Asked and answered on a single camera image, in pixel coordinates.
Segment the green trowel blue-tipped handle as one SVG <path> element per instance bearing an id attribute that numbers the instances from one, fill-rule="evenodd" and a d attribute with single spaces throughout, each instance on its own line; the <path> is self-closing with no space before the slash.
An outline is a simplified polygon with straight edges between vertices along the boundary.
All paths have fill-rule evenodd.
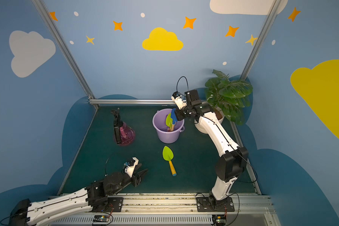
<path id="1" fill-rule="evenodd" d="M 168 146 L 165 146 L 163 148 L 163 159 L 169 163 L 172 176 L 176 176 L 177 173 L 172 163 L 173 157 L 174 157 L 173 151 Z"/>

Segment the green trowel yellow handle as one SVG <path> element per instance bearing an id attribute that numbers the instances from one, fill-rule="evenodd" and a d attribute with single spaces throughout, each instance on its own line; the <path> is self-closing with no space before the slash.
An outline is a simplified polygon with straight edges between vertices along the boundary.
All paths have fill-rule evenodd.
<path id="1" fill-rule="evenodd" d="M 171 113 L 169 113 L 165 120 L 166 126 L 168 127 L 168 132 L 173 131 L 173 119 L 171 117 Z"/>

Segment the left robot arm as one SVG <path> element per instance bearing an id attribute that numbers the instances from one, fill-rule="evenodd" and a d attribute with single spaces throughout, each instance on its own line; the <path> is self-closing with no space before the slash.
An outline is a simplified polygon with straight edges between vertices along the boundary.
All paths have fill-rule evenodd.
<path id="1" fill-rule="evenodd" d="M 125 187 L 132 184 L 137 187 L 148 169 L 138 171 L 142 164 L 133 158 L 125 164 L 123 172 L 106 175 L 103 180 L 68 195 L 54 199 L 31 202 L 21 200 L 8 217 L 9 226 L 46 226 L 49 223 L 83 212 L 104 212 L 111 203 L 109 197 L 117 195 Z"/>

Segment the pink spray bottle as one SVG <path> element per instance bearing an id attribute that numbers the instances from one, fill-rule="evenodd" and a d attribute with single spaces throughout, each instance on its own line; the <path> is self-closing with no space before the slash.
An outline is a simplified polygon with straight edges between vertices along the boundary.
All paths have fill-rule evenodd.
<path id="1" fill-rule="evenodd" d="M 111 110 L 114 116 L 114 140 L 119 146 L 128 146 L 135 140 L 134 130 L 121 119 L 120 109 Z"/>

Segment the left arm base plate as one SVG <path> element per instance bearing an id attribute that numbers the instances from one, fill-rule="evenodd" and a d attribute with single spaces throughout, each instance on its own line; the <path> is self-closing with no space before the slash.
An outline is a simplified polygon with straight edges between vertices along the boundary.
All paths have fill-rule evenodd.
<path id="1" fill-rule="evenodd" d="M 103 203 L 93 207 L 92 212 L 121 212 L 123 207 L 123 200 L 123 197 L 107 197 Z"/>

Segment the purple plastic bucket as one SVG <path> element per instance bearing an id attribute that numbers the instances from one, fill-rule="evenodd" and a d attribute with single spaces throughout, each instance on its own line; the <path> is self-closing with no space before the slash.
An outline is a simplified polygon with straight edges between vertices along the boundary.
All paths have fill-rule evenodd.
<path id="1" fill-rule="evenodd" d="M 185 130 L 185 120 L 178 121 L 174 126 L 174 131 L 168 131 L 165 120 L 168 114 L 171 113 L 170 108 L 159 110 L 155 113 L 152 119 L 153 127 L 155 128 L 158 138 L 166 144 L 174 143 L 178 140 L 180 133 Z"/>

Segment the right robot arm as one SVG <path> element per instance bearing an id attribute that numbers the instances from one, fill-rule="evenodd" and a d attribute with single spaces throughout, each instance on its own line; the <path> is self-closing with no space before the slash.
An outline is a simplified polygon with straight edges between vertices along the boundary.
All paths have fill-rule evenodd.
<path id="1" fill-rule="evenodd" d="M 186 92 L 185 97 L 186 102 L 178 91 L 171 96 L 177 105 L 177 120 L 193 117 L 206 130 L 218 151 L 219 160 L 215 167 L 217 179 L 208 198 L 211 208 L 216 209 L 229 202 L 230 189 L 246 169 L 249 153 L 227 134 L 213 108 L 200 100 L 197 90 Z"/>

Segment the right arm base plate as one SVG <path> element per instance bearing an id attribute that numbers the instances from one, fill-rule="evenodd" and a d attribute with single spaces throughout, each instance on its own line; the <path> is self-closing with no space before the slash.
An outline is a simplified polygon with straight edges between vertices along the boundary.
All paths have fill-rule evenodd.
<path id="1" fill-rule="evenodd" d="M 216 200 L 213 196 L 197 197 L 196 199 L 198 212 L 234 212 L 234 202 L 232 198 L 227 197 L 221 201 Z"/>

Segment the blue shovel wooden handle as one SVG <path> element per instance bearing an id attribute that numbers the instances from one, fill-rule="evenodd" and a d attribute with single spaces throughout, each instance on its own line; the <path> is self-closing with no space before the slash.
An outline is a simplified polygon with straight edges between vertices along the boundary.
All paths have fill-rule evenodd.
<path id="1" fill-rule="evenodd" d="M 171 116 L 170 118 L 172 119 L 172 123 L 171 123 L 171 127 L 170 127 L 170 131 L 174 131 L 174 127 L 177 120 L 176 114 L 175 114 L 175 108 L 171 110 Z"/>

